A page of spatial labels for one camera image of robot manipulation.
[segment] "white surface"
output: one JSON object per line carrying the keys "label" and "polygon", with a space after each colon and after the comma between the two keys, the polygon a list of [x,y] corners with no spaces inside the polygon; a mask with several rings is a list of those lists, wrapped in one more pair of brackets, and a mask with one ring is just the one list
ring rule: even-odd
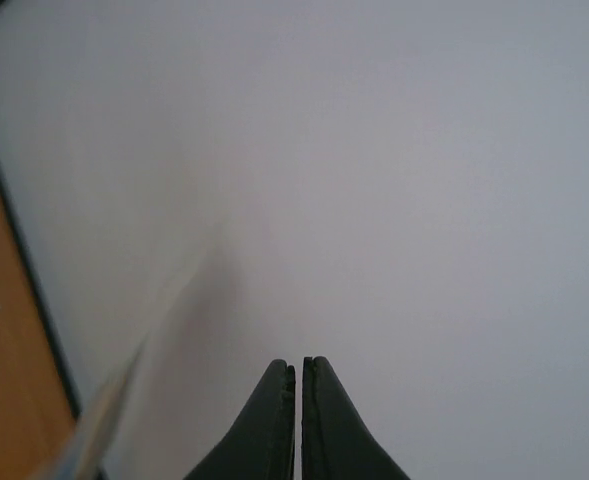
{"label": "white surface", "polygon": [[413,479],[589,478],[589,0],[13,2],[0,161],[84,399],[226,219],[114,479],[319,353]]}

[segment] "white wall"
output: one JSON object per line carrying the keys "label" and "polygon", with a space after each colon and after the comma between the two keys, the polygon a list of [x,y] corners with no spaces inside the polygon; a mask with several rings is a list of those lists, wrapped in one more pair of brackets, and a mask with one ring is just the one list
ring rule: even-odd
{"label": "white wall", "polygon": [[84,400],[224,219],[115,479],[319,353],[412,478],[589,478],[589,0],[15,0],[0,161]]}

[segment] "gray background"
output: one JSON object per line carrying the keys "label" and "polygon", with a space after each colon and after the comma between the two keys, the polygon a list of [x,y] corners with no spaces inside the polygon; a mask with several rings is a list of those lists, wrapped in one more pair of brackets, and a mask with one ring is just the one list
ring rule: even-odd
{"label": "gray background", "polygon": [[173,312],[112,478],[318,353],[416,480],[589,478],[589,0],[9,2],[0,164],[84,402]]}

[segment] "wooden surface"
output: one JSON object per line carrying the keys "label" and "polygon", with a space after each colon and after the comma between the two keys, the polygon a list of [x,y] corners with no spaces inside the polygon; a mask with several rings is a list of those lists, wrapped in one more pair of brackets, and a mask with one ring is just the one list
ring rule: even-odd
{"label": "wooden surface", "polygon": [[73,424],[0,200],[0,480],[55,455]]}

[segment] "brown wooden panel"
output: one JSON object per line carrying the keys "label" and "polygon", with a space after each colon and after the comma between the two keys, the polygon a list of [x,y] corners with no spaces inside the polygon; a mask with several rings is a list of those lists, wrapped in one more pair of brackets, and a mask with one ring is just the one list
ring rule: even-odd
{"label": "brown wooden panel", "polygon": [[0,199],[0,480],[50,459],[73,424]]}

